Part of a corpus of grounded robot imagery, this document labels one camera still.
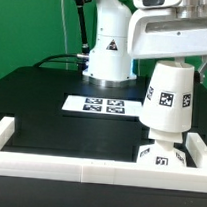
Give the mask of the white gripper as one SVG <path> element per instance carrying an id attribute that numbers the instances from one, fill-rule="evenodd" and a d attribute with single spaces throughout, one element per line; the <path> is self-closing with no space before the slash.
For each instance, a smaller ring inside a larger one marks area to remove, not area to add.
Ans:
<path id="1" fill-rule="evenodd" d="M 201 56 L 199 82 L 207 70 L 207 17 L 178 19 L 174 9 L 137 10 L 129 22 L 128 53 L 134 59 Z"/>

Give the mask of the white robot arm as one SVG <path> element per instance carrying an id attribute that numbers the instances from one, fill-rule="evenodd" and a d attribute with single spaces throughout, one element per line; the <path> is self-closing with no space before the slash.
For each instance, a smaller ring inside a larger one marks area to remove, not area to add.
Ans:
<path id="1" fill-rule="evenodd" d="M 134 59 L 201 56 L 207 65 L 207 0 L 96 0 L 96 44 L 83 79 L 104 87 L 134 82 Z"/>

